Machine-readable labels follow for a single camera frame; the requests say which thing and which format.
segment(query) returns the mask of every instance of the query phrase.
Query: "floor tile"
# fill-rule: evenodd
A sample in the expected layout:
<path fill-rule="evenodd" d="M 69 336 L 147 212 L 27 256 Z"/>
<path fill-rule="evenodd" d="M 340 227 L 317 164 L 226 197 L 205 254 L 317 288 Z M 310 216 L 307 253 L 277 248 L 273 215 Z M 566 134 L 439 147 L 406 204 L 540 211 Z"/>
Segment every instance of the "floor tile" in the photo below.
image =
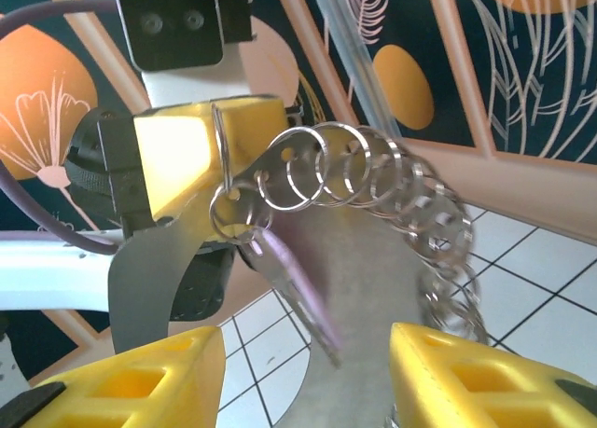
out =
<path fill-rule="evenodd" d="M 286 302 L 286 299 L 284 299 L 282 296 L 280 296 L 280 294 L 277 291 L 276 291 L 276 294 L 278 295 L 278 298 L 280 298 L 280 301 L 282 302 L 282 306 L 285 308 L 285 310 L 287 312 L 291 312 L 292 309 L 288 305 L 288 302 Z"/>
<path fill-rule="evenodd" d="M 597 311 L 597 263 L 564 288 L 562 296 Z"/>
<path fill-rule="evenodd" d="M 308 364 L 309 350 L 305 349 L 258 384 L 272 423 L 280 420 L 294 402 Z"/>
<path fill-rule="evenodd" d="M 286 315 L 274 293 L 268 293 L 251 307 L 235 316 L 244 344 Z"/>
<path fill-rule="evenodd" d="M 487 330 L 496 338 L 503 337 L 551 296 L 498 267 L 483 272 L 479 286 L 481 315 Z"/>
<path fill-rule="evenodd" d="M 493 262 L 535 227 L 512 218 L 488 212 L 475 221 L 473 252 Z"/>
<path fill-rule="evenodd" d="M 539 229 L 497 264 L 558 291 L 597 258 L 597 246 Z"/>
<path fill-rule="evenodd" d="M 596 338 L 597 316 L 556 297 L 505 343 L 522 356 L 597 383 Z"/>
<path fill-rule="evenodd" d="M 223 408 L 215 428 L 270 428 L 257 386 Z"/>
<path fill-rule="evenodd" d="M 241 344 L 241 339 L 239 338 L 239 333 L 236 330 L 234 321 L 231 319 L 223 323 L 220 328 L 222 329 L 222 336 L 224 337 L 226 356 L 230 356 L 243 346 Z"/>
<path fill-rule="evenodd" d="M 224 374 L 220 407 L 227 405 L 254 384 L 255 381 L 244 351 L 234 353 L 226 360 L 226 373 Z"/>
<path fill-rule="evenodd" d="M 257 380 L 304 347 L 304 341 L 288 316 L 245 346 Z"/>
<path fill-rule="evenodd" d="M 468 210 L 468 215 L 473 220 L 479 218 L 486 212 L 485 209 L 481 209 L 480 207 L 473 206 L 472 204 L 465 204 L 465 207 Z"/>
<path fill-rule="evenodd" d="M 311 343 L 311 333 L 309 333 L 309 330 L 307 330 L 307 327 L 305 327 L 305 324 L 302 323 L 302 321 L 298 318 L 297 314 L 294 312 L 290 313 L 290 317 L 292 318 L 294 323 L 297 325 L 298 331 L 300 332 L 302 337 L 305 338 L 305 341 L 307 341 L 307 344 L 310 344 Z"/>

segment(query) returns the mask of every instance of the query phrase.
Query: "metal plate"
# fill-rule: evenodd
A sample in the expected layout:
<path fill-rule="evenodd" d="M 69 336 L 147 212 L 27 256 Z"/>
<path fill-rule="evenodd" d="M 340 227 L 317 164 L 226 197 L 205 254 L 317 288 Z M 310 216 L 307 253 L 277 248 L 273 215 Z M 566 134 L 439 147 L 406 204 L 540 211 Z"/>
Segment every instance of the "metal plate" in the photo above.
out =
<path fill-rule="evenodd" d="M 108 308 L 116 353 L 168 336 L 176 290 L 188 264 L 213 230 L 209 199 L 213 190 L 194 197 L 163 227 L 140 230 L 126 240 L 108 271 Z"/>
<path fill-rule="evenodd" d="M 390 329 L 421 323 L 415 282 L 421 260 L 397 232 L 355 209 L 277 214 L 273 231 L 326 297 L 344 342 L 340 369 L 312 345 L 297 399 L 276 428 L 383 426 L 394 403 Z"/>

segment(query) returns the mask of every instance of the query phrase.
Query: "leaf pattern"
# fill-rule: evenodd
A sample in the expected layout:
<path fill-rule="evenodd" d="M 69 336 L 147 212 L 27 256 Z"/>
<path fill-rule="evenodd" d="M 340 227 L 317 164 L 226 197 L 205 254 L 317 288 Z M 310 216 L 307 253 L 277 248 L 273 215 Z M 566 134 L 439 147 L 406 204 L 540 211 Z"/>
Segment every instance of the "leaf pattern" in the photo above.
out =
<path fill-rule="evenodd" d="M 346 0 L 346 2 L 353 13 L 363 42 L 366 45 L 377 43 L 378 35 L 383 29 L 382 22 L 389 0 Z"/>
<path fill-rule="evenodd" d="M 471 1 L 492 67 L 489 120 L 504 150 L 560 159 L 597 111 L 597 83 L 590 71 L 596 0 L 585 5 L 576 0 L 495 0 L 496 12 L 482 0 Z M 523 17 L 518 25 L 513 7 Z M 520 51 L 533 54 L 526 65 L 517 61 Z M 513 129 L 520 140 L 512 141 Z M 529 153 L 527 143 L 533 137 L 543 139 L 542 146 Z M 569 160 L 582 162 L 595 145 L 597 135 Z"/>

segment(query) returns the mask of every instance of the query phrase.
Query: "yellow plastic block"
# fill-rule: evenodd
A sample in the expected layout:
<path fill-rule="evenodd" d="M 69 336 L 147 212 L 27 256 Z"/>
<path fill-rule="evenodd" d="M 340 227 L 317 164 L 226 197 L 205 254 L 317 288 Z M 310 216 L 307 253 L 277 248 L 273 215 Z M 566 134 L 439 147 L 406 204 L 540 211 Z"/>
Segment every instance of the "yellow plastic block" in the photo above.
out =
<path fill-rule="evenodd" d="M 555 380 L 582 378 L 414 324 L 394 324 L 390 371 L 400 428 L 597 428 Z"/>
<path fill-rule="evenodd" d="M 223 180 L 212 104 L 222 114 L 233 174 L 246 169 L 288 128 L 282 99 L 265 95 L 150 109 L 135 116 L 149 207 L 156 220 L 178 216 L 194 194 Z"/>
<path fill-rule="evenodd" d="M 25 428 L 214 428 L 226 355 L 202 327 L 48 379 L 66 390 Z"/>

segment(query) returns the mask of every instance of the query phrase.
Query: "white bar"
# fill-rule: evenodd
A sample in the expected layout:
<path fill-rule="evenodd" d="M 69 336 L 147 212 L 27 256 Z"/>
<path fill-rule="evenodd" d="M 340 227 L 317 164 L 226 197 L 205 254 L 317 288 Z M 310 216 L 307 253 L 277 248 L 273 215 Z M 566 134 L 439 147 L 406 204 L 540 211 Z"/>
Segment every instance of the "white bar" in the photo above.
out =
<path fill-rule="evenodd" d="M 117 230 L 93 235 L 122 238 Z M 108 311 L 111 255 L 87 253 L 62 241 L 3 241 L 0 248 L 0 311 Z"/>

